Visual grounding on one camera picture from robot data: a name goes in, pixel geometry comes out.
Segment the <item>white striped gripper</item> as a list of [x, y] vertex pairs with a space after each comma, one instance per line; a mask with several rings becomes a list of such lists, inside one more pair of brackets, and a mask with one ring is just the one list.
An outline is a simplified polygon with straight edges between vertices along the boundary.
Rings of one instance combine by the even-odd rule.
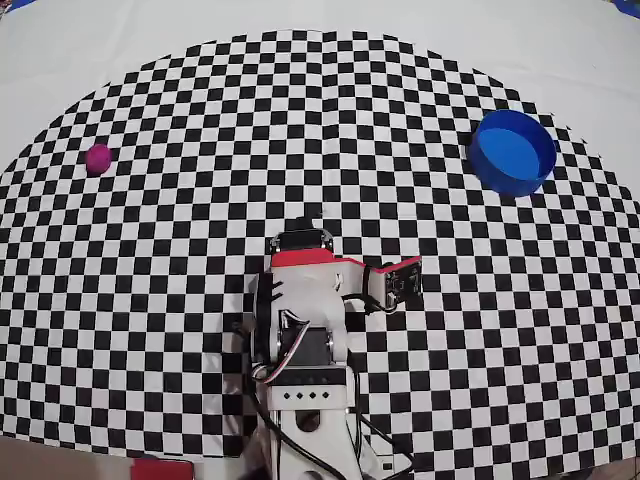
[[269, 242], [270, 264], [255, 282], [252, 354], [281, 361], [304, 325], [296, 361], [345, 361], [344, 298], [362, 293], [365, 265], [338, 258], [324, 229], [284, 231]]

